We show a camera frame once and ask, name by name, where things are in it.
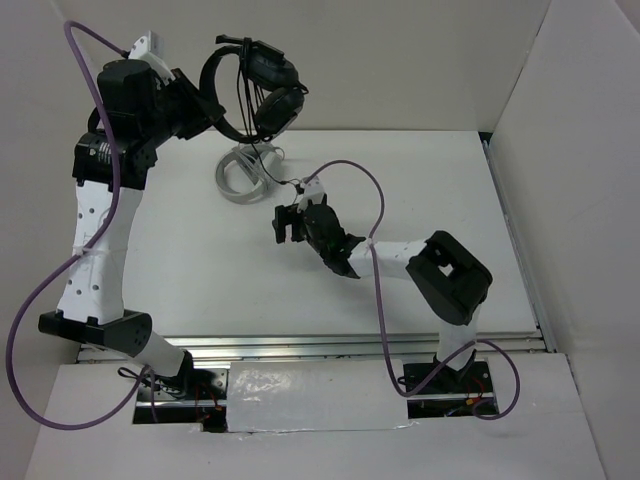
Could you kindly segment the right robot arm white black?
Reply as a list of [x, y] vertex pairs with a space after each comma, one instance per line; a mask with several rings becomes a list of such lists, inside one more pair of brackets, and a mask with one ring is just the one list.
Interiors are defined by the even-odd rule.
[[[376, 241], [346, 232], [334, 209], [325, 204], [277, 206], [272, 226], [278, 244], [287, 239], [307, 243], [334, 274], [374, 279], [383, 356], [397, 393], [410, 398], [435, 379], [441, 388], [454, 392], [469, 381], [470, 367], [476, 360], [477, 317], [493, 277], [451, 234], [439, 230], [425, 240]], [[435, 367], [415, 386], [393, 371], [382, 278], [412, 282], [441, 321]]]

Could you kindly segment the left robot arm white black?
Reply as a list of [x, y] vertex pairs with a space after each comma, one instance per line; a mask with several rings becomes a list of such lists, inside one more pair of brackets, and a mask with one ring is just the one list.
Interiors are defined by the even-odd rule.
[[149, 366], [163, 390], [182, 399], [210, 380], [192, 355], [154, 332], [150, 314], [123, 301], [135, 213], [158, 148], [191, 139], [219, 118], [192, 82], [152, 54], [109, 62], [97, 77], [102, 102], [74, 149], [77, 222], [74, 264], [40, 332], [90, 344]]

